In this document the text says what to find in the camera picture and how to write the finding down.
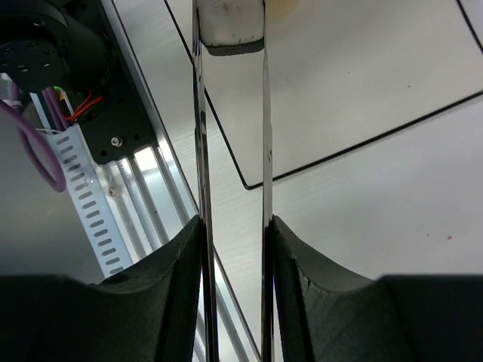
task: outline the black line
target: black line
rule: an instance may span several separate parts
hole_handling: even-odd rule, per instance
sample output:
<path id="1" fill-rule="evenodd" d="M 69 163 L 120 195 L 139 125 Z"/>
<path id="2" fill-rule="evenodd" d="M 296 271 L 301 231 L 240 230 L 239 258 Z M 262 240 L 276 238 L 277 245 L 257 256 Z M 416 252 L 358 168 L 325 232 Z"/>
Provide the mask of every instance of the black line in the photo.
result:
<path id="1" fill-rule="evenodd" d="M 466 22 L 466 25 L 469 28 L 469 31 L 472 33 L 472 36 L 475 39 L 475 42 L 476 42 L 477 46 L 479 47 L 480 51 L 483 53 L 483 46 L 481 46 L 480 39 L 478 38 L 478 35 L 476 34 L 476 31 L 473 29 L 473 26 L 472 26 L 471 22 L 469 21 L 468 15 L 466 14 L 466 11 L 465 11 L 465 9 L 463 7 L 463 4 L 461 3 L 460 0 L 455 0 L 455 1 L 458 4 L 458 7 L 459 7 L 459 9 L 461 11 L 461 14 L 463 15 L 463 18 L 464 18 L 464 20 Z M 171 15 L 171 19 L 173 20 L 174 26 L 176 27 L 176 30 L 178 31 L 178 35 L 180 36 L 181 41 L 183 42 L 183 45 L 184 45 L 184 48 L 186 50 L 186 53 L 188 54 L 189 60 L 192 63 L 192 55 L 191 55 L 191 52 L 190 52 L 190 50 L 188 48 L 188 45 L 186 44 L 186 40 L 183 37 L 183 33 L 181 32 L 181 29 L 178 26 L 178 23 L 177 23 L 177 21 L 176 21 L 176 19 L 174 17 L 174 14 L 173 14 L 173 12 L 172 12 L 169 4 L 168 4 L 168 0 L 165 0 L 165 4 L 166 4 L 166 7 L 167 7 L 167 9 L 168 9 L 168 11 L 169 11 L 169 13 Z M 424 115 L 424 116 L 419 117 L 419 118 L 417 118 L 417 119 L 415 119 L 413 121 L 410 121 L 410 122 L 408 122 L 406 124 L 403 124 L 402 126 L 399 126 L 397 128 L 394 128 L 392 130 L 388 130 L 387 132 L 384 132 L 384 133 L 382 133 L 382 134 L 380 134 L 378 136 L 372 137 L 369 140 L 365 140 L 365 141 L 363 141 L 361 143 L 358 143 L 358 144 L 356 144 L 354 146 L 350 146 L 350 147 L 348 147 L 346 149 L 343 149 L 342 151 L 336 152 L 336 153 L 334 153 L 334 154 L 332 154 L 332 155 L 330 155 L 328 157 L 321 158 L 321 159 L 319 159 L 317 161 L 311 162 L 309 164 L 305 164 L 305 165 L 303 165 L 301 167 L 298 167 L 296 169 L 293 169 L 293 170 L 288 171 L 286 173 L 283 173 L 281 175 L 275 176 L 273 178 L 273 180 L 274 181 L 278 181 L 280 179 L 283 179 L 284 177 L 294 175 L 296 173 L 299 173 L 301 171 L 304 171 L 304 170 L 307 170 L 307 169 L 309 169 L 311 167 L 314 167 L 314 166 L 316 166 L 318 164 L 322 164 L 322 163 L 324 163 L 326 161 L 330 161 L 330 160 L 333 160 L 334 158 L 340 157 L 341 155 L 345 155 L 346 153 L 355 151 L 356 149 L 360 149 L 361 147 L 367 146 L 367 145 L 369 145 L 369 144 L 371 144 L 373 142 L 376 142 L 378 140 L 381 140 L 384 137 L 391 136 L 394 133 L 397 133 L 397 132 L 399 132 L 401 130 L 404 130 L 406 128 L 409 128 L 411 126 L 414 126 L 415 124 L 418 124 L 418 123 L 420 123 L 422 121 L 425 121 L 428 118 L 434 117 L 435 115 L 438 115 L 439 113 L 448 111 L 449 109 L 451 109 L 453 107 L 459 106 L 459 105 L 461 105 L 461 104 L 463 104 L 465 102 L 468 102 L 469 100 L 472 100 L 472 99 L 474 99 L 476 97 L 479 97 L 481 95 L 483 95 L 483 90 L 480 90 L 479 92 L 477 92 L 475 94 L 472 94 L 472 95 L 470 95 L 470 96 L 468 96 L 466 98 L 463 98 L 461 100 L 458 100 L 455 103 L 451 103 L 451 104 L 449 104 L 449 105 L 447 105 L 447 106 L 445 106 L 443 108 L 440 108 L 440 109 L 435 110 L 434 112 L 431 112 L 431 113 L 429 113 L 427 115 Z M 232 158 L 233 164 L 235 165 L 236 172 L 238 173 L 238 176 L 240 177 L 240 180 L 241 180 L 241 183 L 243 184 L 243 187 L 245 187 L 248 191 L 250 191 L 250 190 L 254 190 L 254 189 L 262 186 L 263 183 L 256 183 L 254 185 L 248 185 L 247 184 L 245 178 L 243 177 L 243 173 L 240 170 L 240 167 L 238 165 L 238 162 L 236 161 L 235 154 L 233 153 L 232 147 L 229 144 L 228 138 L 226 137 L 225 131 L 223 130 L 223 126 L 221 125 L 220 119 L 218 118 L 218 114 L 217 114 L 217 112 L 214 109 L 213 102 L 211 102 L 211 98 L 210 98 L 210 96 L 208 94 L 208 91 L 206 89 L 205 89 L 205 96 L 206 96 L 206 99 L 208 101 L 208 105 L 210 106 L 211 111 L 213 112 L 214 119 L 215 119 L 216 123 L 218 124 L 218 127 L 220 129 L 221 135 L 223 137 L 223 140 L 225 141 L 226 147 L 228 148 L 228 152 L 229 152 L 229 154 L 230 154 L 230 156 Z"/>

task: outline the gray floor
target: gray floor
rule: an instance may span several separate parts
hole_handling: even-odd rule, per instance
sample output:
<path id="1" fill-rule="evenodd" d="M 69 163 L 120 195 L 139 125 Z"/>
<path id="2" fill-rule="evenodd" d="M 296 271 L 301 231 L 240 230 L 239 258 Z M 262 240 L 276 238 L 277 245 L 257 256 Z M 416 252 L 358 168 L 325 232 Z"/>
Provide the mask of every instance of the gray floor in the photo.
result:
<path id="1" fill-rule="evenodd" d="M 0 275 L 58 274 L 101 280 L 69 195 L 51 190 L 30 164 L 13 122 L 0 115 Z"/>

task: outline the table surface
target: table surface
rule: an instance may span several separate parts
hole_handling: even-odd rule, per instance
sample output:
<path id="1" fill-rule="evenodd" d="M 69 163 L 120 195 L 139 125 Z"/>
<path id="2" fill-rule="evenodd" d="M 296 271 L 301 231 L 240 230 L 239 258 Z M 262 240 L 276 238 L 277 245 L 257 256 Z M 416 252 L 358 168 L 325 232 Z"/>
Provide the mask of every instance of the table surface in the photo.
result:
<path id="1" fill-rule="evenodd" d="M 197 198 L 192 73 L 186 50 L 164 2 L 115 3 Z M 474 11 L 482 1 L 469 0 L 465 6 Z M 483 37 L 483 17 L 477 18 L 474 26 Z M 481 115 L 480 97 L 278 181 L 274 212 L 317 250 L 369 278 L 483 272 Z M 208 144 L 214 243 L 260 344 L 261 190 L 243 187 L 210 112 Z M 276 342 L 281 360 L 278 337 Z M 230 360 L 223 346 L 221 352 L 222 359 Z"/>

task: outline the purple cable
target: purple cable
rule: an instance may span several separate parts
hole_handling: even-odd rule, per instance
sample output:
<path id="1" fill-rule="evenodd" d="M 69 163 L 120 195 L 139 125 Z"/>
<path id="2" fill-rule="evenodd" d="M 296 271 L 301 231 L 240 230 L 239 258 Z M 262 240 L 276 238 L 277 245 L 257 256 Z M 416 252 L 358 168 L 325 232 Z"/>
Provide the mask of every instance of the purple cable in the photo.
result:
<path id="1" fill-rule="evenodd" d="M 69 128 L 70 124 L 63 117 L 62 110 L 60 109 L 59 99 L 55 95 L 55 89 L 54 89 L 54 87 L 49 87 L 49 88 L 45 89 L 45 93 L 47 94 L 48 99 L 51 101 L 52 106 L 54 107 L 54 113 L 55 113 L 55 115 L 59 118 L 60 123 L 63 126 L 63 129 L 66 130 L 67 128 Z"/>
<path id="2" fill-rule="evenodd" d="M 63 127 L 63 123 L 60 121 L 59 115 L 55 112 L 54 104 L 52 103 L 48 88 L 45 88 L 42 91 L 42 96 L 44 96 L 45 103 L 47 103 L 48 112 L 51 114 L 52 119 L 54 120 L 56 130 L 66 130 Z"/>
<path id="3" fill-rule="evenodd" d="M 18 88 L 14 85 L 14 101 L 18 100 Z M 42 135 L 37 132 L 37 130 L 18 112 L 18 106 L 11 108 L 6 103 L 0 101 L 0 111 L 3 111 L 9 115 L 17 124 L 18 133 L 22 145 L 29 157 L 30 161 L 33 163 L 37 171 L 40 173 L 42 178 L 57 192 L 62 192 L 66 189 L 66 177 L 63 174 L 62 167 L 59 161 L 55 157 L 54 152 L 51 147 L 44 140 Z M 50 175 L 45 166 L 40 162 L 35 154 L 32 145 L 29 140 L 33 140 L 37 143 L 38 147 L 44 152 L 47 162 L 50 164 L 54 176 Z"/>

